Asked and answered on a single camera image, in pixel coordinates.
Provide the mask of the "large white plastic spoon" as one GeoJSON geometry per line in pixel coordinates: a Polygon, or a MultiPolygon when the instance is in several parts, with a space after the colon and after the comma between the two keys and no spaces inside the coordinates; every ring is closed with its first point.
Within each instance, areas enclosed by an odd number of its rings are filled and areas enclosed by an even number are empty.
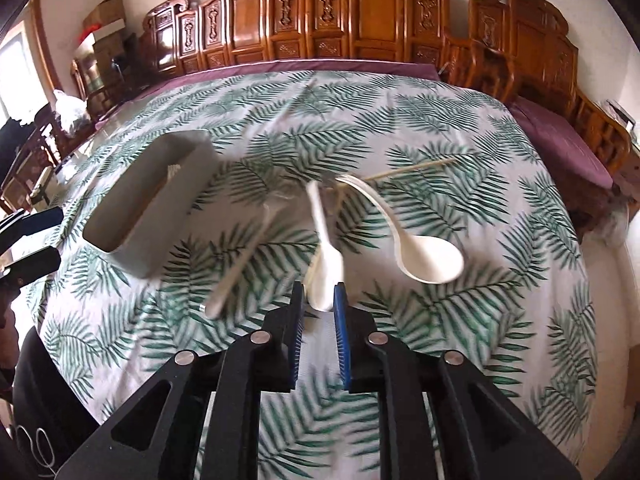
{"type": "Polygon", "coordinates": [[[363,180],[351,174],[341,174],[335,180],[370,200],[385,218],[394,240],[396,263],[403,274],[431,285],[450,283],[462,274],[464,257],[456,245],[443,238],[409,233],[402,227],[390,205],[363,180]]]}

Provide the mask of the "small white plastic spoon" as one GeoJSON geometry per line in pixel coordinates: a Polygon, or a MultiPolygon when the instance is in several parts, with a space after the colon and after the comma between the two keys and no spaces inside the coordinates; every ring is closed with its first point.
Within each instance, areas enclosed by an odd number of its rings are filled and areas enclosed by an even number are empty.
{"type": "Polygon", "coordinates": [[[311,181],[306,185],[314,228],[318,236],[316,252],[304,278],[308,304],[317,311],[333,309],[334,287],[344,281],[344,258],[331,240],[321,195],[321,184],[311,181]]]}

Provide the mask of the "clear plastic fork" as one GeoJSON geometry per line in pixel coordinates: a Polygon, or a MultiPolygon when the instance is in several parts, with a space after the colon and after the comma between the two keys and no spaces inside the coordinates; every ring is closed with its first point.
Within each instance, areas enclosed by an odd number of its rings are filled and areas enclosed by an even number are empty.
{"type": "Polygon", "coordinates": [[[221,280],[209,294],[201,310],[206,318],[218,318],[221,314],[224,304],[227,301],[230,292],[235,283],[238,281],[250,257],[254,254],[255,249],[262,241],[267,233],[270,224],[277,217],[284,207],[288,204],[290,198],[282,193],[272,193],[264,203],[264,213],[260,220],[257,231],[252,235],[246,246],[241,250],[239,257],[232,263],[230,269],[222,276],[221,280]]]}

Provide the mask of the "grey rectangular tray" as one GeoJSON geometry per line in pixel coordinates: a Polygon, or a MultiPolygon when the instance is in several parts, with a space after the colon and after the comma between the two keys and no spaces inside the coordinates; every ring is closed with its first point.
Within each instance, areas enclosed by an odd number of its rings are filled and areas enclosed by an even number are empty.
{"type": "Polygon", "coordinates": [[[164,262],[218,166],[207,131],[159,136],[93,209],[82,237],[102,260],[135,278],[148,278],[164,262]]]}

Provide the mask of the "purple bench cushion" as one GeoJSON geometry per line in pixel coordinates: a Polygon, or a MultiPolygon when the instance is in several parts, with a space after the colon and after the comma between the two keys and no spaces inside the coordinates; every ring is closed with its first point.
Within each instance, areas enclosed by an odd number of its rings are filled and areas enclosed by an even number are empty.
{"type": "Polygon", "coordinates": [[[201,70],[200,72],[178,76],[152,86],[149,90],[145,90],[141,96],[134,98],[134,101],[152,98],[160,92],[174,90],[186,84],[199,84],[200,82],[232,76],[278,74],[299,72],[300,70],[311,70],[312,72],[342,70],[343,72],[365,72],[440,81],[438,70],[433,64],[353,60],[352,58],[294,58],[294,60],[264,61],[211,68],[210,70],[201,70]]]}

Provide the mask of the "stacked cardboard boxes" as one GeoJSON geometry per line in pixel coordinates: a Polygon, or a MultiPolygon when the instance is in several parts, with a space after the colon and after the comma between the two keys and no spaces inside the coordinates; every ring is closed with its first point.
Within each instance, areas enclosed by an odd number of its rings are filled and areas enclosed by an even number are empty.
{"type": "Polygon", "coordinates": [[[87,86],[110,79],[113,60],[125,54],[124,0],[103,0],[82,21],[81,37],[73,60],[87,86]]]}

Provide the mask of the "green leaf print tablecloth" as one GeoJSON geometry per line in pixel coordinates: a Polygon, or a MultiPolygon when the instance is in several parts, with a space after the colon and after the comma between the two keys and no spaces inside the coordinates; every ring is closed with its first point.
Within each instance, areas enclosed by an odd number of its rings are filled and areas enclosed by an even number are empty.
{"type": "Polygon", "coordinates": [[[146,99],[55,197],[58,272],[27,305],[96,419],[177,351],[224,350],[284,306],[322,242],[381,332],[463,353],[577,464],[597,382],[577,235],[508,109],[427,79],[287,70],[190,82],[146,99]],[[137,278],[87,231],[155,141],[215,152],[158,269],[137,278]]]}

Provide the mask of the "carved wooden long bench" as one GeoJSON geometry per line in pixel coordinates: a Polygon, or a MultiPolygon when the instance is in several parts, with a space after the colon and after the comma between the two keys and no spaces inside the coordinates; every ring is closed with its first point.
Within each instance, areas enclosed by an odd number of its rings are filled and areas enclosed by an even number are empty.
{"type": "Polygon", "coordinates": [[[504,54],[450,32],[450,0],[166,0],[140,39],[152,74],[186,74],[277,60],[350,58],[431,65],[443,81],[513,99],[504,54]]]}

